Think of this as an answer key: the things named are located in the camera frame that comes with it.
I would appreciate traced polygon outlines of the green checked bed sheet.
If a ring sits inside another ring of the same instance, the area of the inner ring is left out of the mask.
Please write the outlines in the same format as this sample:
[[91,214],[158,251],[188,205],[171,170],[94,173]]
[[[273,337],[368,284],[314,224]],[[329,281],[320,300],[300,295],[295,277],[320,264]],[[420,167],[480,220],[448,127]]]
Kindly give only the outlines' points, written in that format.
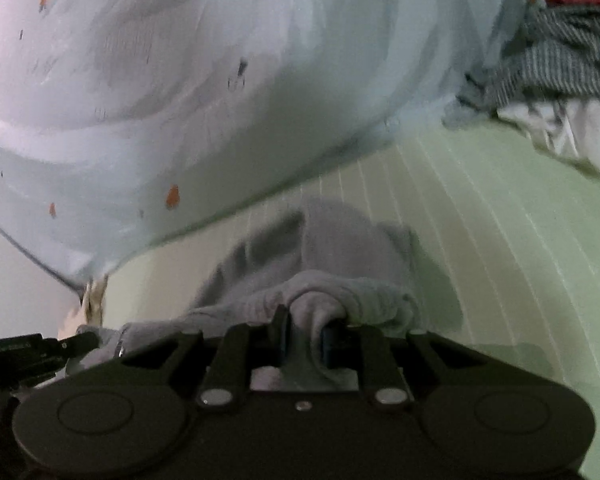
[[583,471],[600,479],[600,180],[503,126],[413,133],[146,252],[110,278],[105,325],[181,314],[240,240],[310,196],[414,232],[430,330],[584,396]]

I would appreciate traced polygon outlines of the beige pink folded cloth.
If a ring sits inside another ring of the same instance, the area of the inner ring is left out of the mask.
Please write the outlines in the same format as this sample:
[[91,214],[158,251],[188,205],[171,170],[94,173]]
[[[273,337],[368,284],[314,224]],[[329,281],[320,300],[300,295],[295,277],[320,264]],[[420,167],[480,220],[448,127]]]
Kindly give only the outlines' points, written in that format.
[[107,275],[86,285],[79,307],[72,309],[59,327],[58,339],[74,336],[82,325],[102,326],[107,285]]

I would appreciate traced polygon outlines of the white garment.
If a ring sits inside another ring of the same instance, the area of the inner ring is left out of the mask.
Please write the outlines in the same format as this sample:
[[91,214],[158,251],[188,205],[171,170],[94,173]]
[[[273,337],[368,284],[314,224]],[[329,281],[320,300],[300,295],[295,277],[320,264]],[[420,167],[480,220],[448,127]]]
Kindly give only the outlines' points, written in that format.
[[600,100],[514,103],[496,111],[537,147],[600,174]]

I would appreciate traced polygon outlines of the grey plaid shirt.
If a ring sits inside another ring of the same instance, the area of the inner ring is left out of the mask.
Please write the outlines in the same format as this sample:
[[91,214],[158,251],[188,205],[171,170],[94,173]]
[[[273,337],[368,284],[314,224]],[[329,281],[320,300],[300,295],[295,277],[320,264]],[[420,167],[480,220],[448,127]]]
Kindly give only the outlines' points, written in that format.
[[493,61],[474,66],[445,109],[448,128],[510,104],[600,99],[600,6],[529,6]]

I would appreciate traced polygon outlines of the grey zip hoodie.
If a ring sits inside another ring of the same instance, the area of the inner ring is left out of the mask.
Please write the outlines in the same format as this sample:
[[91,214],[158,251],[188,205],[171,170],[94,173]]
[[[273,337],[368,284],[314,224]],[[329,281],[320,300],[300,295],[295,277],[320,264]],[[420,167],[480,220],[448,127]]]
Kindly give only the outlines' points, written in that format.
[[419,323],[412,236],[371,222],[357,209],[311,198],[250,235],[215,268],[193,304],[172,320],[137,322],[120,330],[93,328],[96,349],[70,360],[67,375],[140,350],[176,333],[222,337],[238,324],[264,324],[288,309],[291,352],[279,368],[252,374],[256,390],[354,390],[350,370],[328,370],[318,357],[325,325],[346,318],[401,337]]

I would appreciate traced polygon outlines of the light green carrot-print quilt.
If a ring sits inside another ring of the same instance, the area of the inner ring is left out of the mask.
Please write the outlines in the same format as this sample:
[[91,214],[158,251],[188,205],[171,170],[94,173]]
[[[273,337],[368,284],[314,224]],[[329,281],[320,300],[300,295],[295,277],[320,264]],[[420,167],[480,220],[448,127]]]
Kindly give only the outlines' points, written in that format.
[[0,230],[83,285],[450,96],[526,0],[0,0]]

